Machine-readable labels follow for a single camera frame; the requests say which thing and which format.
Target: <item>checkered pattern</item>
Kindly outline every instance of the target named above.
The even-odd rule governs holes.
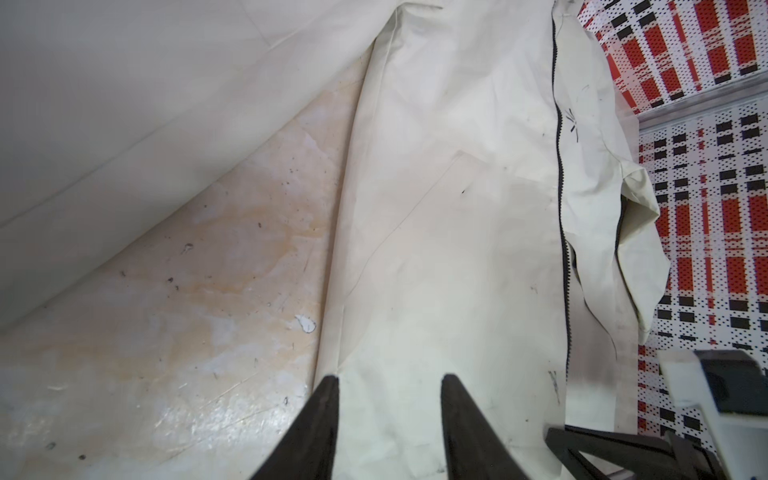
[[[578,17],[636,114],[768,65],[766,0],[586,0]]]
[[[639,349],[641,434],[673,429],[714,450],[698,410],[672,406],[657,349],[741,349],[768,375],[766,129],[768,96],[641,135],[672,262]]]

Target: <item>white sheet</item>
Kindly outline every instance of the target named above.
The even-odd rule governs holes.
[[[397,3],[3,2],[0,325],[255,151]]]
[[[444,478],[439,385],[447,372],[458,374],[532,478],[561,474],[543,441],[546,426],[566,416],[560,219],[581,281],[569,299],[578,316],[571,328],[580,328],[569,388],[587,408],[569,416],[613,428],[611,336],[616,323],[637,322],[622,253],[656,252],[620,249],[615,260],[621,193],[651,212],[626,214],[647,237],[655,200],[631,163],[602,53],[580,26],[571,28],[575,18],[555,17],[568,27],[558,32],[558,62],[567,61],[558,63],[554,93],[561,111],[584,124],[577,143],[563,119],[561,218],[551,4],[403,5],[376,41],[350,145],[316,375],[340,378],[336,478]],[[573,89],[583,82],[594,88],[580,98]],[[620,244],[629,247],[627,239]],[[653,296],[667,266],[651,257],[650,273],[627,280],[635,303]],[[642,314],[647,305],[637,308]]]

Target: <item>zipper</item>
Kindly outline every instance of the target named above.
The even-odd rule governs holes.
[[[560,243],[563,250],[563,297],[565,300],[565,333],[568,336],[568,350],[565,353],[565,378],[568,379],[568,366],[571,363],[571,318],[570,318],[570,303],[568,302],[569,286],[571,284],[571,259],[570,248],[568,242],[565,240],[565,232],[563,231],[563,159],[560,156],[560,134],[563,131],[563,114],[560,112],[557,98],[554,96],[554,67],[558,63],[558,43],[556,39],[556,27],[554,24],[554,18],[552,19],[552,100],[554,101],[554,108],[558,112],[558,132],[554,137],[554,148],[558,153],[558,223],[560,225]]]

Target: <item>stained surface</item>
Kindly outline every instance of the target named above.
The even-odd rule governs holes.
[[[246,478],[309,395],[360,58],[230,173],[0,332],[0,477]]]

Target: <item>black metal bracket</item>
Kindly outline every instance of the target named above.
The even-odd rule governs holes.
[[[442,379],[442,432],[449,480],[528,480],[456,375]],[[330,480],[339,428],[339,379],[327,376],[251,480]],[[565,426],[545,442],[577,480],[608,480],[582,453],[631,470],[638,479],[727,480],[717,457],[667,433],[641,435]]]

